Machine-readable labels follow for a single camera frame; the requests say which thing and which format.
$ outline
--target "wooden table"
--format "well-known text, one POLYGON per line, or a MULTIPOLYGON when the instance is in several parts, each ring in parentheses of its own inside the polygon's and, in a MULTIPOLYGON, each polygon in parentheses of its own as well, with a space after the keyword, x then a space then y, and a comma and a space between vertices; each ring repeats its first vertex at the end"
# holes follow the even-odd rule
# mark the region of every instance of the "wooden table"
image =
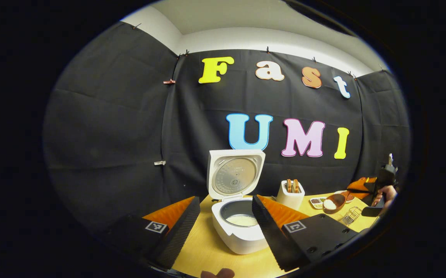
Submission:
MULTIPOLYGON (((322 213, 322 210, 313 208, 309 199, 327 197, 331 194, 305 196, 299 211, 309 216, 322 213)), ((278 267, 269 247, 247 255, 233 253, 225 245, 213 226, 211 206, 216 202, 211 202, 211 200, 208 195, 201 202, 201 213, 177 260, 175 260, 172 267, 174 270, 196 277, 200 277, 203 270, 216 274, 222 268, 235 271, 235 278, 274 278, 287 273, 278 267)), ((338 213, 345 215, 354 206, 363 209, 367 205, 355 198, 349 204, 345 204, 338 213)), ((360 232, 362 229, 370 227, 375 219, 376 217, 359 216, 349 228, 360 232)))

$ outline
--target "white rice cooker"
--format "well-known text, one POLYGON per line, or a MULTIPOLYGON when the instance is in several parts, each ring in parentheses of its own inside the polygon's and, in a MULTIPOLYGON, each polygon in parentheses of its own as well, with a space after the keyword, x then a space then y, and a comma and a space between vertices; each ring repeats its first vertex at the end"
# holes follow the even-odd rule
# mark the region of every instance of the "white rice cooker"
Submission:
POLYGON ((213 226, 237 254, 250 254, 268 246, 252 213, 252 192, 264 165, 262 150, 211 150, 208 159, 209 196, 221 200, 212 206, 213 226))

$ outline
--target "human hand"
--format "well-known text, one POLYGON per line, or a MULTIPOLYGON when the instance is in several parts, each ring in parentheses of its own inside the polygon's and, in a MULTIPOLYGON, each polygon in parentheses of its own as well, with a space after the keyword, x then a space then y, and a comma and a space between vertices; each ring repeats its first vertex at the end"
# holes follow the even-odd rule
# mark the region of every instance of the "human hand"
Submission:
POLYGON ((233 278, 235 273, 228 268, 222 268, 218 274, 214 275, 209 271, 202 271, 201 278, 233 278))
POLYGON ((386 201, 384 203, 383 209, 381 210, 381 212, 379 214, 382 214, 386 211, 386 209, 391 205, 391 203, 393 202, 393 200, 395 199, 395 197, 397 195, 397 192, 396 192, 395 188, 393 187, 393 185, 384 186, 380 190, 378 190, 378 194, 371 206, 376 206, 378 204, 378 202, 383 197, 383 193, 386 193, 386 201))

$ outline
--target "open lid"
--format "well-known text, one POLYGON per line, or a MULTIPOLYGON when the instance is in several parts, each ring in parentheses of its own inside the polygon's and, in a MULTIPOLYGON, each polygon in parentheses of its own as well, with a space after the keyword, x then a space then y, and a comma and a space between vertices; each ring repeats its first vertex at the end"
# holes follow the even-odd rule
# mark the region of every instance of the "open lid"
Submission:
POLYGON ((223 200, 252 192, 259 181, 265 156, 258 149, 210 150, 207 174, 209 196, 223 200))

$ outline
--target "inner pot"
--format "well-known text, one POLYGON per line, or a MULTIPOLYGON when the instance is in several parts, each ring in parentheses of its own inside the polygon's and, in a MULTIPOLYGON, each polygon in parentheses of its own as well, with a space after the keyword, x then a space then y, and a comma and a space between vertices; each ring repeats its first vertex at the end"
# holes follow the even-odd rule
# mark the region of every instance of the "inner pot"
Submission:
POLYGON ((227 223, 238 227, 258 225, 252 213, 252 200, 236 200, 224 204, 220 215, 227 223))

